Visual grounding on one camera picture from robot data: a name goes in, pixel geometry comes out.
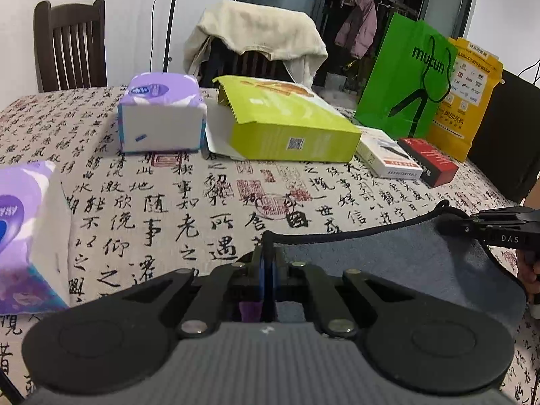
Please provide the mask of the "person right hand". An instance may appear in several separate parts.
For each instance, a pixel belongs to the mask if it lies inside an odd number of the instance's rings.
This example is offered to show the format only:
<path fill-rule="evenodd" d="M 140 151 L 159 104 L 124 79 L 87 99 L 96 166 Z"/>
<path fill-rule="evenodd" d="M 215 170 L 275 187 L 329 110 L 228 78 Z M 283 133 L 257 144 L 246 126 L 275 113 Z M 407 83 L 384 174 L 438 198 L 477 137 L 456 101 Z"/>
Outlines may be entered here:
<path fill-rule="evenodd" d="M 539 281 L 537 280 L 539 276 L 539 262 L 535 262 L 534 265 L 529 264 L 526 259 L 528 254 L 527 251 L 517 250 L 515 253 L 518 267 L 518 279 L 526 288 L 528 302 L 533 303 L 535 294 L 539 293 Z"/>

